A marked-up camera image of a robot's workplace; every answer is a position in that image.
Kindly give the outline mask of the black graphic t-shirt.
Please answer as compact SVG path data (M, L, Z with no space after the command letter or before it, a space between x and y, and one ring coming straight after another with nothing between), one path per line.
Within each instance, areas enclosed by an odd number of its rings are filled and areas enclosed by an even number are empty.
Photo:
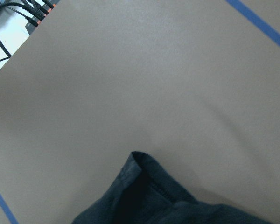
M264 224L225 204L196 200L149 154L130 153L109 189L74 224Z

